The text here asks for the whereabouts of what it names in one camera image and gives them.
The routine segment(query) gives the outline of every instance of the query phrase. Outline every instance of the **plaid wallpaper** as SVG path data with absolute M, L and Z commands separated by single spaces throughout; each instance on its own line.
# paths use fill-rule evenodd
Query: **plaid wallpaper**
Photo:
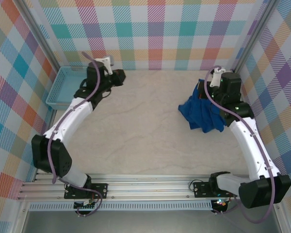
M 241 71 L 266 149 L 291 178 L 291 0 L 282 0 Z M 285 197 L 291 223 L 291 192 Z
M 26 2 L 61 65 L 85 65 L 86 51 L 111 54 L 123 69 L 205 70 L 215 64 L 232 68 L 267 0 Z M 254 19 L 251 11 L 261 5 Z
M 12 0 L 0 0 L 0 233 L 12 226 L 10 211 L 34 172 L 31 138 L 46 130 L 55 76 Z

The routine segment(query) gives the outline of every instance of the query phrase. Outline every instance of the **blue towel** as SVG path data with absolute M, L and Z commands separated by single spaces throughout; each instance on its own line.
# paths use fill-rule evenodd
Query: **blue towel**
M 183 105 L 179 105 L 179 111 L 189 122 L 191 130 L 202 128 L 204 133 L 213 129 L 222 132 L 226 122 L 219 115 L 219 108 L 214 106 L 209 99 L 199 99 L 197 86 L 198 84 L 189 99 Z

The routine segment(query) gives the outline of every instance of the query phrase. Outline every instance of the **blue basket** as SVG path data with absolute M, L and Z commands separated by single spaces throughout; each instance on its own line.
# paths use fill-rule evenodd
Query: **blue basket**
M 46 103 L 55 110 L 66 110 L 83 79 L 87 78 L 87 67 L 61 67 Z

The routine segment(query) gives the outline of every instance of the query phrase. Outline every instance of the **purple cable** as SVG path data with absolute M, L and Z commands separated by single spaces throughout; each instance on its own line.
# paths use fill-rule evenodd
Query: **purple cable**
M 101 194 L 101 193 L 99 193 L 98 191 L 93 190 L 93 189 L 77 187 L 77 186 L 75 186 L 75 185 L 73 185 L 73 184 L 70 184 L 70 183 L 64 181 L 63 179 L 59 179 L 59 180 L 60 180 L 61 182 L 65 183 L 65 184 L 67 184 L 67 185 L 70 185 L 70 186 L 73 187 L 73 188 L 77 188 L 77 189 L 79 189 L 79 190 L 88 191 L 88 192 L 92 192 L 92 193 L 96 193 L 96 194 L 98 194 L 98 196 L 99 196 L 99 198 L 100 198 L 99 205 L 98 205 L 94 210 L 92 210 L 91 212 L 89 212 L 89 213 L 86 214 L 86 215 L 81 215 L 81 214 L 79 213 L 79 209 L 80 209 L 80 207 L 77 208 L 77 213 L 78 213 L 79 216 L 81 216 L 81 217 L 87 217 L 87 216 L 90 216 L 90 215 L 92 215 L 92 214 L 94 214 L 94 213 L 97 212 L 97 210 L 100 208 L 100 206 L 101 206 L 101 204 L 102 204 L 102 194 Z
M 267 158 L 266 158 L 266 155 L 265 155 L 265 152 L 264 152 L 264 150 L 263 150 L 263 148 L 262 148 L 261 143 L 259 142 L 259 140 L 258 140 L 257 136 L 255 135 L 254 131 L 253 131 L 253 130 L 250 128 L 250 126 L 247 124 L 247 122 L 246 122 L 242 117 L 240 117 L 238 114 L 236 114 L 236 113 L 232 112 L 231 110 L 228 110 L 228 109 L 226 109 L 226 108 L 220 106 L 219 104 L 217 104 L 217 103 L 216 103 L 216 102 L 215 102 L 215 101 L 210 97 L 210 95 L 209 95 L 209 93 L 208 93 L 208 89 L 207 89 L 207 80 L 208 80 L 208 77 L 209 77 L 211 71 L 212 71 L 213 69 L 215 69 L 215 68 L 219 68 L 219 69 L 221 69 L 222 67 L 221 67 L 221 66 L 213 66 L 213 67 L 210 68 L 210 70 L 207 72 L 207 75 L 206 75 L 206 77 L 205 77 L 205 81 L 204 81 L 204 89 L 205 89 L 205 93 L 206 93 L 207 98 L 211 101 L 211 103 L 213 103 L 213 105 L 215 105 L 215 106 L 217 106 L 219 109 L 222 109 L 223 111 L 225 111 L 225 112 L 227 112 L 227 113 L 229 113 L 229 114 L 232 114 L 233 116 L 237 117 L 237 118 L 238 118 L 238 119 L 239 119 L 239 120 L 240 120 L 240 121 L 241 121 L 241 122 L 246 126 L 246 128 L 249 130 L 249 132 L 250 132 L 251 135 L 253 136 L 253 138 L 254 138 L 254 140 L 255 140 L 255 142 L 256 142 L 256 144 L 257 144 L 257 146 L 258 146 L 258 148 L 259 148 L 259 150 L 260 150 L 260 152 L 261 152 L 261 154 L 262 154 L 262 157 L 263 157 L 263 159 L 264 159 L 264 162 L 265 162 L 265 164 L 266 164 L 266 167 L 270 167 L 270 164 L 268 163 L 268 160 L 267 160 Z M 236 201 L 237 204 L 238 204 L 238 206 L 240 207 L 240 210 L 241 210 L 243 216 L 244 216 L 244 217 L 245 217 L 249 222 L 252 222 L 252 223 L 255 223 L 255 224 L 263 222 L 263 221 L 264 221 L 264 220 L 269 216 L 269 214 L 271 213 L 271 211 L 273 210 L 273 204 L 274 204 L 274 200 L 275 200 L 275 181 L 274 181 L 274 176 L 273 176 L 273 173 L 272 173 L 271 169 L 268 169 L 268 173 L 270 174 L 271 185 L 272 185 L 271 201 L 270 201 L 270 205 L 269 205 L 269 207 L 268 207 L 268 209 L 267 209 L 265 215 L 264 215 L 261 219 L 253 220 L 253 219 L 251 219 L 250 217 L 248 217 L 247 214 L 244 212 L 244 209 L 243 209 L 243 207 L 241 206 L 241 204 L 240 204 L 238 201 Z
M 73 109 L 70 109 L 68 112 L 66 112 L 66 114 L 60 119 L 60 121 L 57 123 L 54 131 L 52 132 L 51 136 L 49 137 L 49 140 L 48 140 L 48 162 L 49 162 L 49 165 L 50 165 L 50 169 L 52 171 L 52 174 L 53 174 L 53 180 L 52 180 L 52 183 L 55 184 L 56 183 L 56 179 L 57 179 L 57 175 L 56 175 L 56 171 L 55 171 L 55 167 L 54 167 L 54 163 L 53 163 L 53 160 L 52 160 L 52 156 L 51 156 L 51 153 L 50 153 L 50 147 L 51 147 L 51 144 L 52 144 L 52 141 L 53 141 L 53 138 L 57 132 L 57 130 L 59 129 L 60 125 L 62 124 L 62 122 L 67 118 L 67 116 L 73 112 L 76 108 L 78 108 L 79 106 L 81 106 L 82 104 L 84 104 L 86 101 L 88 101 L 98 90 L 99 88 L 99 84 L 100 84 L 100 72 L 99 72 L 99 68 L 96 64 L 96 62 L 94 61 L 93 58 L 90 57 L 90 55 L 88 55 L 87 53 L 85 52 L 82 52 L 83 56 L 86 57 L 88 60 L 90 60 L 93 65 L 94 65 L 94 68 L 96 70 L 96 73 L 97 73 L 97 83 L 96 83 L 96 87 L 94 88 L 93 92 L 87 97 L 85 98 L 83 101 L 81 101 L 80 103 L 78 103 L 76 106 L 73 107 Z

